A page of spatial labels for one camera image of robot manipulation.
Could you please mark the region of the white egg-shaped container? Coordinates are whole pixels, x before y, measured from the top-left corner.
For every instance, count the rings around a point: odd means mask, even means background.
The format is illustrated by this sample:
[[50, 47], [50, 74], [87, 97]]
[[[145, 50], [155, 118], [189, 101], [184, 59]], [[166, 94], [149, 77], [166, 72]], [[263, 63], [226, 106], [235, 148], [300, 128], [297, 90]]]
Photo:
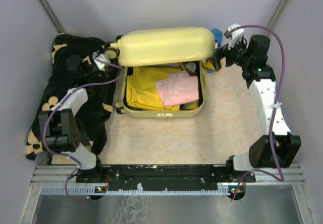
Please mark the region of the white egg-shaped container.
[[194, 72], [196, 71], [197, 66], [196, 66], [196, 63], [194, 63], [194, 62], [189, 62], [189, 63], [187, 63], [187, 64], [185, 65], [185, 68], [186, 68], [187, 70], [189, 70], [190, 72], [194, 73]]

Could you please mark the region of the pink towel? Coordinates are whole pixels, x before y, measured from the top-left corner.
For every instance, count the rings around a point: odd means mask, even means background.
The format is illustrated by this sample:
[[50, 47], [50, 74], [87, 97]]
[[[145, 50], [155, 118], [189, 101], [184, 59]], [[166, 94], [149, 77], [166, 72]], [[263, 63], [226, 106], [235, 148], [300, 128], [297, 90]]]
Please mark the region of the pink towel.
[[155, 87], [162, 105], [170, 107], [199, 100], [198, 83], [197, 76], [180, 71], [169, 73], [167, 79], [156, 81]]

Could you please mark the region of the yellow suitcase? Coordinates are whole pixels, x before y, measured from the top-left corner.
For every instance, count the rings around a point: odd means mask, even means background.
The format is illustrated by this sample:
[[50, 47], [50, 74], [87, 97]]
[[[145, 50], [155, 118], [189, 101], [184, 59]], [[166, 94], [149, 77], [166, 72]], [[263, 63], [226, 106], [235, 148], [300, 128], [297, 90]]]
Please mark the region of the yellow suitcase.
[[[137, 118], [187, 118], [197, 115], [202, 110], [206, 98], [202, 63], [213, 55], [215, 47], [213, 34], [202, 27], [139, 30], [121, 36], [116, 42], [107, 45], [104, 54], [124, 69], [121, 100], [115, 104], [117, 113]], [[194, 73], [185, 68], [189, 62], [196, 63]], [[197, 76], [199, 107], [195, 110], [156, 111], [128, 106], [127, 77], [133, 74], [134, 67], [148, 66], [179, 68], [190, 76]]]

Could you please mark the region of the yellow pants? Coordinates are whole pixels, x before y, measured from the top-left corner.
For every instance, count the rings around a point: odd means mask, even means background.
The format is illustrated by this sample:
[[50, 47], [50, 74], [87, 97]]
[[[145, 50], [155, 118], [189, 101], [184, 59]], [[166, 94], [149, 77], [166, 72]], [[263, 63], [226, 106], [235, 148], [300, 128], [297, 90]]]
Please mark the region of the yellow pants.
[[133, 74], [127, 77], [126, 102], [128, 106], [143, 110], [178, 111], [179, 105], [163, 106], [155, 82], [167, 79], [170, 73], [180, 70], [172, 67], [134, 67]]

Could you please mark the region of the yellow black plaid shirt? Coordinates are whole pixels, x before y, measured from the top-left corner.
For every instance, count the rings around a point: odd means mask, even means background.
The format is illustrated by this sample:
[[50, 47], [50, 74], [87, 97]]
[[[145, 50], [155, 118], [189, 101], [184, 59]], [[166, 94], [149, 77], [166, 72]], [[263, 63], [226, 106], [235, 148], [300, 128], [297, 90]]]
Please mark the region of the yellow black plaid shirt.
[[190, 103], [180, 105], [180, 110], [195, 110], [199, 107], [198, 101], [193, 101]]

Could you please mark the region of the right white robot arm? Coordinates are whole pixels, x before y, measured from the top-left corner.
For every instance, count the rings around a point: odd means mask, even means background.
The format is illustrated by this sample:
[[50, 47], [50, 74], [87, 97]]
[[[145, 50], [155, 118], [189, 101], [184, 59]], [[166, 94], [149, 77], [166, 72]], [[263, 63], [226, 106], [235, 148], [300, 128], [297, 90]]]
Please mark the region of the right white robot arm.
[[236, 64], [242, 68], [257, 111], [260, 125], [260, 138], [249, 150], [231, 156], [225, 169], [230, 181], [238, 181], [243, 171], [261, 168], [285, 169], [293, 162], [301, 146], [301, 138], [292, 134], [283, 117], [281, 106], [275, 101], [277, 94], [276, 76], [267, 64], [270, 39], [263, 35], [253, 35], [246, 40], [243, 35], [230, 36], [229, 43], [217, 48], [211, 62], [219, 65], [226, 60], [226, 67]]

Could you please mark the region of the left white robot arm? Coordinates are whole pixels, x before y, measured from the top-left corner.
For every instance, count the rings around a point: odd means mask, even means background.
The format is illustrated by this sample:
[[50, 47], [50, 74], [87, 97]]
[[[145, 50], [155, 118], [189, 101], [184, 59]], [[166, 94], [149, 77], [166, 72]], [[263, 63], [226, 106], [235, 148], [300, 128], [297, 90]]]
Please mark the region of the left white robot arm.
[[106, 143], [104, 123], [113, 110], [118, 70], [103, 53], [92, 59], [88, 64], [72, 54], [58, 62], [44, 93], [54, 102], [42, 106], [36, 122], [48, 152], [71, 159], [99, 182], [105, 170], [98, 154]]

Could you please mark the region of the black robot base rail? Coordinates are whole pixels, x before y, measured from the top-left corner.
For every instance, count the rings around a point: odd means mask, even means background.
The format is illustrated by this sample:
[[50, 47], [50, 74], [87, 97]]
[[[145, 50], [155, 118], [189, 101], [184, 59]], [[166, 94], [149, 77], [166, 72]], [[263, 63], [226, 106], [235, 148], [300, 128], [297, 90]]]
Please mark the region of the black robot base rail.
[[242, 171], [217, 164], [164, 164], [137, 165], [112, 164], [97, 166], [91, 170], [78, 170], [73, 174], [78, 184], [94, 184], [107, 190], [134, 190], [141, 184], [146, 191], [217, 190], [228, 186], [229, 196], [234, 194], [234, 184], [241, 187], [254, 183], [254, 174], [243, 176]]

